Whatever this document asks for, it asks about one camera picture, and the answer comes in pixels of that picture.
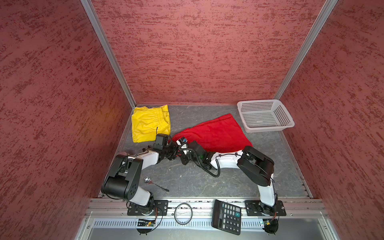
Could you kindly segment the yellow shorts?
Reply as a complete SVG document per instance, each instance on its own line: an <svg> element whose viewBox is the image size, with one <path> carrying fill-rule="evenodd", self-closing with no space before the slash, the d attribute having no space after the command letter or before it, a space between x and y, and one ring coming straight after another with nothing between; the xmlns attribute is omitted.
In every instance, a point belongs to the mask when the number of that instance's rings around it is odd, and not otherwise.
<svg viewBox="0 0 384 240"><path fill-rule="evenodd" d="M133 142L151 142L156 139L157 134L171 134L171 119L168 105L156 108L135 108L132 114Z"/></svg>

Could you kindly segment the red shorts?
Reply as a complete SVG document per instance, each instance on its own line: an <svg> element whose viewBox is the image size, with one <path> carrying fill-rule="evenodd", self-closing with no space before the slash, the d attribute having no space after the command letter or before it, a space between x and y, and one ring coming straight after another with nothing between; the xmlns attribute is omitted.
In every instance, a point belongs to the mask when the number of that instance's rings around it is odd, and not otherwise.
<svg viewBox="0 0 384 240"><path fill-rule="evenodd" d="M253 145L231 114L187 128L174 135L173 141L182 137L188 144L197 142L208 152L230 153Z"/></svg>

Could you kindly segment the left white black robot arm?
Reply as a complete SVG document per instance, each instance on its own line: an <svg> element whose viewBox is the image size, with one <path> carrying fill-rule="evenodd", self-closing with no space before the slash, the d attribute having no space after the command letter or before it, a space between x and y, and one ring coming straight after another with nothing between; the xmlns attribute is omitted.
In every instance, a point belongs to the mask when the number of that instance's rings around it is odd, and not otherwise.
<svg viewBox="0 0 384 240"><path fill-rule="evenodd" d="M148 147L137 155L118 154L103 181L101 192L111 199L134 204L142 214L150 215L155 211L154 196L139 186L141 172L163 159L175 159L177 152L178 145L170 143L163 147Z"/></svg>

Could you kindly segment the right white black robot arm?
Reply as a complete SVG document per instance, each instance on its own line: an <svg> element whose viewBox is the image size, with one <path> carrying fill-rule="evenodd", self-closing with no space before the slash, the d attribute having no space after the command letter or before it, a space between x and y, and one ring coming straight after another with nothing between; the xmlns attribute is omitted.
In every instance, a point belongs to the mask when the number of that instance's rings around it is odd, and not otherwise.
<svg viewBox="0 0 384 240"><path fill-rule="evenodd" d="M184 161L194 162L199 168L214 178L218 178L221 169L239 169L258 186L260 203L258 211L263 216L277 214L278 196L275 191L274 161L260 151L246 146L240 152L213 153L200 147L179 147L178 156Z"/></svg>

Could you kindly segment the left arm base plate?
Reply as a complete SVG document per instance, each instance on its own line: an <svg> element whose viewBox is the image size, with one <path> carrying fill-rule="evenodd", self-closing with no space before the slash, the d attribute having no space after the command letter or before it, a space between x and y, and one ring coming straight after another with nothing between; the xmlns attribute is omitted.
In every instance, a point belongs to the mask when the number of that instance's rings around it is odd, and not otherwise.
<svg viewBox="0 0 384 240"><path fill-rule="evenodd" d="M165 216L168 211L168 200L153 200L150 201L152 207L144 207L134 203L128 205L128 216Z"/></svg>

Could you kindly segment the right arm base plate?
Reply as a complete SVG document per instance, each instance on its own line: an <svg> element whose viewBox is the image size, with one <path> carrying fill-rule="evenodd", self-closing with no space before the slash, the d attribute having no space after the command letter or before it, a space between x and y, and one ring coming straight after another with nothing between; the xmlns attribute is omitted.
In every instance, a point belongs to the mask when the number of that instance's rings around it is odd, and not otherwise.
<svg viewBox="0 0 384 240"><path fill-rule="evenodd" d="M287 215L282 201L277 201L273 207L263 204L261 201L245 201L247 216L258 217L285 217Z"/></svg>

